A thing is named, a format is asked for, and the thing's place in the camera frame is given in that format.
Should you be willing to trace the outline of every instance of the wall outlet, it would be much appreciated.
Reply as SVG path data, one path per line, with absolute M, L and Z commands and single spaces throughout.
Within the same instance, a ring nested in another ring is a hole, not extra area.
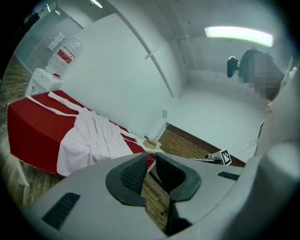
M 163 110 L 163 118 L 166 119 L 168 117 L 168 111 Z

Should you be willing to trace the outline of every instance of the person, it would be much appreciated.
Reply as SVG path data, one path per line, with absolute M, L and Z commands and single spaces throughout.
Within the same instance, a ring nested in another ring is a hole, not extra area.
M 258 137 L 252 141 L 257 143 L 254 156 L 264 155 L 278 143 L 299 139 L 299 74 L 297 67 L 292 69 L 292 62 L 293 58 L 283 74 L 268 53 L 255 49 L 244 53 L 239 67 L 236 59 L 227 62 L 228 77 L 237 70 L 240 82 L 249 83 L 255 93 L 270 101 Z

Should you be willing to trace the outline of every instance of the plastic bottle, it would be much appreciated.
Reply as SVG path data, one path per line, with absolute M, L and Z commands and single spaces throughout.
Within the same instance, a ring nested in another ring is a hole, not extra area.
M 62 77 L 82 52 L 82 43 L 76 37 L 70 37 L 49 59 L 46 70 Z

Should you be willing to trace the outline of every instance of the mattress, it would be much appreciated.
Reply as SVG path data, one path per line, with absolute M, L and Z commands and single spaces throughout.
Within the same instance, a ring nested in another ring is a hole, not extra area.
M 54 91 L 70 102 L 84 107 L 65 92 Z M 60 102 L 49 98 L 48 93 L 32 96 L 38 102 L 57 109 L 66 114 L 77 114 Z M 40 170 L 55 173 L 60 142 L 65 134 L 74 126 L 75 118 L 54 114 L 27 98 L 11 103 L 7 108 L 7 129 L 10 153 L 21 161 Z M 123 136 L 133 142 L 135 139 Z M 133 153 L 145 152 L 144 149 L 129 141 L 125 141 Z M 147 166 L 153 159 L 148 155 Z

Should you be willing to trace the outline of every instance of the ceiling light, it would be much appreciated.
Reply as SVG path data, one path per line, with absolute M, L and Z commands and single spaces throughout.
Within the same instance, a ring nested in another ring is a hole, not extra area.
M 249 28 L 240 27 L 208 27 L 205 28 L 208 38 L 236 38 L 259 43 L 268 47 L 273 46 L 271 34 Z
M 90 0 L 92 3 L 97 5 L 99 8 L 103 8 L 102 5 L 97 0 Z

